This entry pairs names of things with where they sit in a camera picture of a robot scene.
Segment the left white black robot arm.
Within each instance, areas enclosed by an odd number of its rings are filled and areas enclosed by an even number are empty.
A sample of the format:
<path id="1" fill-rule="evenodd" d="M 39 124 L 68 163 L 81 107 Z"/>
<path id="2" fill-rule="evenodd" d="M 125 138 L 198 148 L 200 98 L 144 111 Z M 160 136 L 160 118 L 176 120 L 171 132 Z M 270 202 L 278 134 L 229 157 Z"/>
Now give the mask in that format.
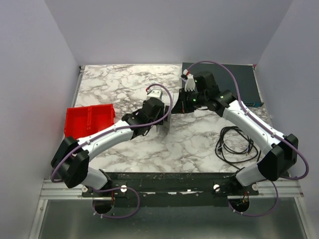
<path id="1" fill-rule="evenodd" d="M 172 104 L 173 101 L 165 104 L 151 97 L 143 102 L 142 108 L 125 114 L 107 129 L 80 139 L 65 137 L 51 162 L 51 181 L 64 182 L 68 188 L 80 184 L 96 190 L 109 188 L 109 177 L 102 170 L 89 167 L 90 161 L 119 143 L 147 135 L 154 125 L 162 125 Z"/>

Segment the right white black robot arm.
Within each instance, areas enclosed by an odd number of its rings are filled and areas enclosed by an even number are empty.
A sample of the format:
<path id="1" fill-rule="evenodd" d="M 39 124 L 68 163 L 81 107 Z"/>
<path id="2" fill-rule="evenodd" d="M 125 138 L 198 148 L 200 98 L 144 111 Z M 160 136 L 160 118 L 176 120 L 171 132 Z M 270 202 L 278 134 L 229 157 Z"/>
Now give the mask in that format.
<path id="1" fill-rule="evenodd" d="M 178 99 L 171 110 L 172 114 L 188 114 L 200 107 L 217 113 L 230 121 L 249 136 L 265 155 L 258 162 L 238 171 L 231 184 L 242 188 L 261 180 L 276 181 L 297 161 L 297 153 L 291 148 L 298 146 L 298 139 L 290 134 L 271 128 L 229 91 L 221 92 L 210 72 L 200 72 L 186 78 L 194 83 L 195 89 L 188 85 L 179 90 Z"/>

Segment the white cable spool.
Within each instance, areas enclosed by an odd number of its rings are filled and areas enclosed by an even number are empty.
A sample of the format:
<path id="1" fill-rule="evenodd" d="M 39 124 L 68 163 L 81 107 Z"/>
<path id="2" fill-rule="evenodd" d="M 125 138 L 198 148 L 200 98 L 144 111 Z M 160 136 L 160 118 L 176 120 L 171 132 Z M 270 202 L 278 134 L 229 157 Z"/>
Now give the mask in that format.
<path id="1" fill-rule="evenodd" d="M 172 101 L 173 101 L 173 105 L 172 105 L 172 108 L 173 108 L 177 102 L 178 93 L 173 93 L 171 96 L 172 96 Z M 170 105 L 169 96 L 162 95 L 160 97 L 160 100 L 164 103 L 164 113 L 163 114 L 165 115 L 166 112 L 168 111 L 168 108 Z M 156 126 L 156 132 L 160 135 L 167 135 L 169 133 L 170 123 L 171 123 L 171 113 L 169 113 L 167 115 L 167 117 L 162 121 L 161 124 L 158 124 Z"/>

